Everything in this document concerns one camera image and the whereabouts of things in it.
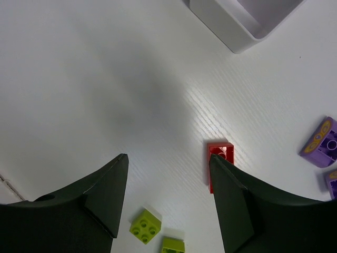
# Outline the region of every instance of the lime green duplo block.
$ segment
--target lime green duplo block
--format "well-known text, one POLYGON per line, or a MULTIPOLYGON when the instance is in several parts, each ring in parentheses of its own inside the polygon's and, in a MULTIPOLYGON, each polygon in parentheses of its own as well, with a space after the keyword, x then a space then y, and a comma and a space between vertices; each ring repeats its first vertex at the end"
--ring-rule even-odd
POLYGON ((162 227, 162 222, 146 209, 135 219, 130 228, 130 232, 144 244, 148 244, 162 227))
POLYGON ((171 238, 164 238, 162 253, 185 253, 185 243, 171 238))

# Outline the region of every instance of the red block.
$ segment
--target red block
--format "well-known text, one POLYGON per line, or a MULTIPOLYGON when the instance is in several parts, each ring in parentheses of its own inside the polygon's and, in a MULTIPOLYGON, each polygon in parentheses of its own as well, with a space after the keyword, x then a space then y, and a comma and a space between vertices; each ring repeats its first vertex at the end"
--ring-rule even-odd
POLYGON ((231 164, 234 164, 234 145, 229 142, 207 144, 207 169, 210 176, 210 193, 213 194, 213 187, 211 182, 210 166, 209 166, 211 154, 218 154, 231 164))

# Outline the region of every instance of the white container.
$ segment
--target white container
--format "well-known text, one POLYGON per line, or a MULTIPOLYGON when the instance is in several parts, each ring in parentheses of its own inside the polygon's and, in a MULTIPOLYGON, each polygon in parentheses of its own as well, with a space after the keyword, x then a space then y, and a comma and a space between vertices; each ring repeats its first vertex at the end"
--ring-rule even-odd
POLYGON ((306 0, 190 0, 190 9, 234 53, 266 39, 306 0))

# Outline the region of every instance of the toy block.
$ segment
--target toy block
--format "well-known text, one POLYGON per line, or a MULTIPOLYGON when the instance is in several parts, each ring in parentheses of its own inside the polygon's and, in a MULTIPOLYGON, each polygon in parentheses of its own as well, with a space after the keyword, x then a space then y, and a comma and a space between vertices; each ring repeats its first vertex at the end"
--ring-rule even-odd
POLYGON ((171 238, 164 238, 162 253, 185 253, 185 243, 171 238))
MULTIPOLYGON (((231 164, 234 164, 234 145, 229 142, 208 143, 207 144, 207 171, 210 174, 211 154, 218 154, 231 164)), ((213 194, 212 181, 210 177, 210 193, 213 194)))
POLYGON ((337 159, 337 122, 327 117, 306 143, 300 156, 320 168, 337 159))
POLYGON ((145 209, 132 222, 130 232, 144 244, 148 244, 159 233, 161 227, 162 222, 145 209))
POLYGON ((332 199, 337 199, 337 170, 330 172, 325 177, 332 199))

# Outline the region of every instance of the purple lego brick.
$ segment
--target purple lego brick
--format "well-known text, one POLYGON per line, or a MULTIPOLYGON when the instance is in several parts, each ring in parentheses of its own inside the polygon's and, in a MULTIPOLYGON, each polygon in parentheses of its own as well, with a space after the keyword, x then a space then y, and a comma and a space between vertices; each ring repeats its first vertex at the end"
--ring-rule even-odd
POLYGON ((337 199, 337 170, 330 172, 325 177, 326 184, 332 199, 337 199))
POLYGON ((320 168, 337 160, 337 122, 327 117, 306 143, 300 156, 320 168))

